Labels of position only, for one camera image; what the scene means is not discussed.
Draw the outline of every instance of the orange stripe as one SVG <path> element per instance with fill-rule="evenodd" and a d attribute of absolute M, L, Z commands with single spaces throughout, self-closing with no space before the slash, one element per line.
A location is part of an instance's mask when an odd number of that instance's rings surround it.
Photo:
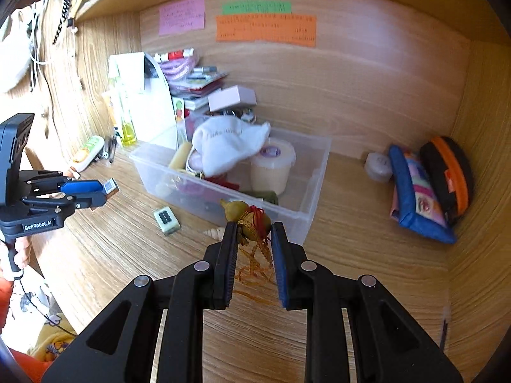
<path fill-rule="evenodd" d="M 433 145 L 439 151 L 441 157 L 447 164 L 448 169 L 454 180 L 454 188 L 456 193 L 456 201 L 458 203 L 458 216 L 461 216 L 469 206 L 469 192 L 467 190 L 467 182 L 463 175 L 463 170 L 459 166 L 456 156 L 449 148 L 449 145 L 441 137 L 435 137 L 431 140 Z"/>

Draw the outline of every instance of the wooden desk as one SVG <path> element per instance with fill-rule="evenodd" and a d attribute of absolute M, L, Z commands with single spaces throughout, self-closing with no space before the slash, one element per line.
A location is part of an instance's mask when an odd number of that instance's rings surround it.
<path fill-rule="evenodd" d="M 112 166 L 95 164 L 84 174 L 112 176 L 121 192 L 103 208 L 77 211 L 65 228 L 33 238 L 42 272 L 76 331 L 137 275 L 175 275 L 213 243 L 201 233 L 211 224 L 178 208 L 182 229 L 162 235 L 153 211 L 165 203 L 146 193 L 125 151 Z M 305 249 L 337 275 L 378 277 L 439 341 L 448 303 L 446 248 L 389 219 L 392 191 L 391 184 L 371 181 L 359 161 L 331 154 Z M 257 294 L 277 302 L 274 286 Z M 204 313 L 204 381 L 302 381 L 305 342 L 305 312 L 234 294 L 228 310 Z"/>

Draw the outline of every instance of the metal rivet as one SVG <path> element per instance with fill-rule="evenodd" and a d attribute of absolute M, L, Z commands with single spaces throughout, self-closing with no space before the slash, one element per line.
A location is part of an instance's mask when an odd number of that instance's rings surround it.
<path fill-rule="evenodd" d="M 362 283 L 365 285 L 365 286 L 375 286 L 376 283 L 377 283 L 377 280 L 374 276 L 372 275 L 364 275 L 362 277 Z"/>
<path fill-rule="evenodd" d="M 316 262 L 313 262 L 311 260 L 306 260 L 301 264 L 301 268 L 307 272 L 315 271 L 317 267 L 318 265 L 316 265 Z"/>
<path fill-rule="evenodd" d="M 204 272 L 210 268 L 210 264 L 208 262 L 206 262 L 205 260 L 200 260 L 198 262 L 195 262 L 195 265 L 193 265 L 193 268 L 198 272 Z"/>
<path fill-rule="evenodd" d="M 135 278 L 135 280 L 133 281 L 133 283 L 135 284 L 135 286 L 137 286 L 138 288 L 142 288 L 143 286 L 146 286 L 148 283 L 149 283 L 149 277 L 146 276 L 146 275 L 140 275 L 140 276 L 137 276 Z"/>

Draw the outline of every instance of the purple label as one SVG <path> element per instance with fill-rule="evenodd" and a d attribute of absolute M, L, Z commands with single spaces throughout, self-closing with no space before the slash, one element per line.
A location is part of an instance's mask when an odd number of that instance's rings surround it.
<path fill-rule="evenodd" d="M 280 148 L 278 148 L 278 147 L 267 146 L 261 150 L 260 154 L 263 157 L 275 158 L 275 157 L 278 157 L 281 154 L 281 152 L 280 152 Z"/>

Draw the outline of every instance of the white drawstring pouch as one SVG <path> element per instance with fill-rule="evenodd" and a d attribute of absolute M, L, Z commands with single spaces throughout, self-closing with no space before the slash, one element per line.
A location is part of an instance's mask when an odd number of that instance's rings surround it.
<path fill-rule="evenodd" d="M 268 140 L 271 126 L 247 124 L 235 116 L 214 116 L 193 134 L 193 147 L 202 155 L 206 177 L 231 170 L 238 162 L 257 154 Z"/>
<path fill-rule="evenodd" d="M 11 32 L 5 35 L 12 21 Z M 27 73 L 30 66 L 32 44 L 27 35 L 27 25 L 21 19 L 21 10 L 16 10 L 1 27 L 0 35 L 0 93 L 14 88 Z"/>

